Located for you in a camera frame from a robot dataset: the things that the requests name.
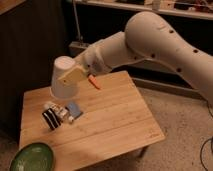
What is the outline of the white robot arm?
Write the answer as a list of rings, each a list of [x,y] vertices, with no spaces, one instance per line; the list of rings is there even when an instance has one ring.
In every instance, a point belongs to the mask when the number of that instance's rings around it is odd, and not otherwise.
[[[58,81],[68,86],[143,60],[169,67],[213,107],[213,56],[190,45],[166,20],[148,11],[132,16],[123,31],[89,45]]]

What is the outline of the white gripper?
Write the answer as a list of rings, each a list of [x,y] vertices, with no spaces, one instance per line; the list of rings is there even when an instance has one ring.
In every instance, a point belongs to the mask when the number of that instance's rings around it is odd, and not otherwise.
[[[74,84],[87,78],[87,72],[100,74],[100,60],[94,52],[88,50],[77,55],[74,60],[79,64],[62,74],[58,81],[62,84]]]

